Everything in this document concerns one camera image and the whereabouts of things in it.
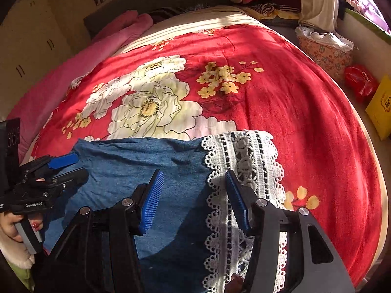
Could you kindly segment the red floral blanket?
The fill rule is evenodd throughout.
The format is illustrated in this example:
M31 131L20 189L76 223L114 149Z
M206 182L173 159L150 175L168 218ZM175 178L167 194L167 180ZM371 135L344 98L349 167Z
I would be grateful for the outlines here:
M382 225L376 158L337 83L271 30L233 25L107 58L71 83L32 155L63 155L79 140L191 141L243 130L272 135L282 208L311 210L360 283Z

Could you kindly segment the cream wardrobe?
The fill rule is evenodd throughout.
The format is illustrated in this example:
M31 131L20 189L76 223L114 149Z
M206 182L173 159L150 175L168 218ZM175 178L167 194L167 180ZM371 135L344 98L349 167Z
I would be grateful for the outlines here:
M1 24L1 120L72 51L48 0L18 0Z

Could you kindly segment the red plastic bag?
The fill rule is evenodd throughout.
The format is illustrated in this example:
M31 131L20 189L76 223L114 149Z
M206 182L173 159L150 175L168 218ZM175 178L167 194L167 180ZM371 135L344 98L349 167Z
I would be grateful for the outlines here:
M345 85L353 92L355 99L363 105L368 105L379 87L378 80L369 70L360 64L345 68Z

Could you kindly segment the blue denim lace-hem pants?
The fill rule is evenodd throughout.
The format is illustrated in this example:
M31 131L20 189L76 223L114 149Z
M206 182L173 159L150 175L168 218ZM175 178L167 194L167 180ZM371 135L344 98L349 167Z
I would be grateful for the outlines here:
M44 244L53 248L82 206L108 208L148 181L157 169L164 188L151 229L136 240L147 292L223 292L233 273L247 271L253 240L238 229L225 174L282 207L284 170L273 137L235 131L191 141L79 140L73 147L86 184L65 192L46 219Z

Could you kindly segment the yellow box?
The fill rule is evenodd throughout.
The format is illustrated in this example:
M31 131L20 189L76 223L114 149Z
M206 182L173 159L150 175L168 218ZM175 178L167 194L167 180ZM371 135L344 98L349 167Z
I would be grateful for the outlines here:
M385 140L391 132L391 81L390 75L385 75L376 93L366 108L366 113L374 124L381 140Z

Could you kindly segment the pink quilt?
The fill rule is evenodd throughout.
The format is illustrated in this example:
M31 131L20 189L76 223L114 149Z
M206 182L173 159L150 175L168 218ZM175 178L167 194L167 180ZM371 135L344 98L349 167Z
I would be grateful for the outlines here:
M140 15L137 11L124 12L101 29L87 48L46 74L19 99L8 115L8 119L21 120L19 161L24 159L31 143L65 97L71 83L91 72L122 46L137 40L152 26L150 15Z

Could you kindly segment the cream curtain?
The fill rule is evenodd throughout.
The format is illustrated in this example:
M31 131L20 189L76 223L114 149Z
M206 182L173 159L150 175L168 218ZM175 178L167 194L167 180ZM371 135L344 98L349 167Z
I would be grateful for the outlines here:
M299 23L323 32L337 26L339 0L301 0Z

